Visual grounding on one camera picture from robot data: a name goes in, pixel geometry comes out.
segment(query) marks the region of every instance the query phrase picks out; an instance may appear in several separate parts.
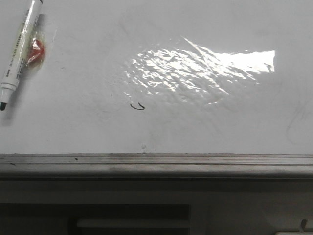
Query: white surface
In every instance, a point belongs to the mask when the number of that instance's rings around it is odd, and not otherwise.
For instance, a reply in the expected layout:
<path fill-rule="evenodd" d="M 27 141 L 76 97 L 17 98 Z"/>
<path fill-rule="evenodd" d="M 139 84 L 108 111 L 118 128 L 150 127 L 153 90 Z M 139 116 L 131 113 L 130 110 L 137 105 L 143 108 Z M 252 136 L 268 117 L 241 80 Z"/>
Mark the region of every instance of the white surface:
<path fill-rule="evenodd" d="M 0 0 L 2 72 L 23 10 Z M 0 152 L 312 154 L 312 11 L 46 0 L 47 56 L 0 113 Z"/>

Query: metal ledge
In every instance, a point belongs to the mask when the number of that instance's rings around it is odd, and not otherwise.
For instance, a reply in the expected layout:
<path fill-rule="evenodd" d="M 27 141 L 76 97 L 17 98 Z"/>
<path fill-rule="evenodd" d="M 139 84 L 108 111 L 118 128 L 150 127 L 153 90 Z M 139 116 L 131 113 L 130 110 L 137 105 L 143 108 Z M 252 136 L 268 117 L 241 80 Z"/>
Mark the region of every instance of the metal ledge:
<path fill-rule="evenodd" d="M 313 178 L 313 155 L 0 154 L 2 178 Z"/>

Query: whiteboard marker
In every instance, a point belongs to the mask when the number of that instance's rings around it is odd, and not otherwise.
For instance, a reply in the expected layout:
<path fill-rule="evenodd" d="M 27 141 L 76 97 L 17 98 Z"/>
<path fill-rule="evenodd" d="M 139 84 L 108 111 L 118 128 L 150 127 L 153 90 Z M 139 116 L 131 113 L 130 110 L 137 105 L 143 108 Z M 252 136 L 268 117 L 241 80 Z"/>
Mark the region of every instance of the whiteboard marker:
<path fill-rule="evenodd" d="M 19 85 L 19 76 L 28 57 L 28 50 L 43 0 L 27 0 L 27 11 L 15 40 L 12 57 L 0 86 L 0 110 L 5 110 L 12 93 Z"/>

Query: dark slot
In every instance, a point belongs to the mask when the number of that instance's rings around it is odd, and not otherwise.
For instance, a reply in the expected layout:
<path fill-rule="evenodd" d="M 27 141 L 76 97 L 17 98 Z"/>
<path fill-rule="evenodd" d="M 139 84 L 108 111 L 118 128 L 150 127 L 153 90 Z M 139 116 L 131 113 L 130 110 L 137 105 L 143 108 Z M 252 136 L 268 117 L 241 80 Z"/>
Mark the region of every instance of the dark slot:
<path fill-rule="evenodd" d="M 81 235 L 189 235 L 188 229 L 82 229 Z"/>
<path fill-rule="evenodd" d="M 0 204 L 0 216 L 187 220 L 189 205 Z"/>

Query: black ink mark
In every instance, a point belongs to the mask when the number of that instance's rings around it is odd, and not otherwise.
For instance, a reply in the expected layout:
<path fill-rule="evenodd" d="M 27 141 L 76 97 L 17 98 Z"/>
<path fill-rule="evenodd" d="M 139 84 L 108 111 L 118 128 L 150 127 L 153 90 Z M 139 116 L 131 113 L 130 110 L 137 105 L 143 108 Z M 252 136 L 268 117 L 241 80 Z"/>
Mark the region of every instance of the black ink mark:
<path fill-rule="evenodd" d="M 307 219 L 303 219 L 301 221 L 299 232 L 304 233 L 304 230 L 305 230 L 305 227 L 307 226 L 307 223 L 308 223 Z"/>
<path fill-rule="evenodd" d="M 141 109 L 134 107 L 132 104 L 131 107 L 137 110 L 145 110 L 145 107 L 143 105 L 141 105 L 140 103 L 138 103 L 138 105 L 141 107 Z"/>
<path fill-rule="evenodd" d="M 145 150 L 145 149 L 147 148 L 147 146 L 143 144 L 143 145 L 141 146 L 141 148 L 142 148 L 142 153 L 145 154 L 145 153 L 146 153 L 146 150 Z"/>

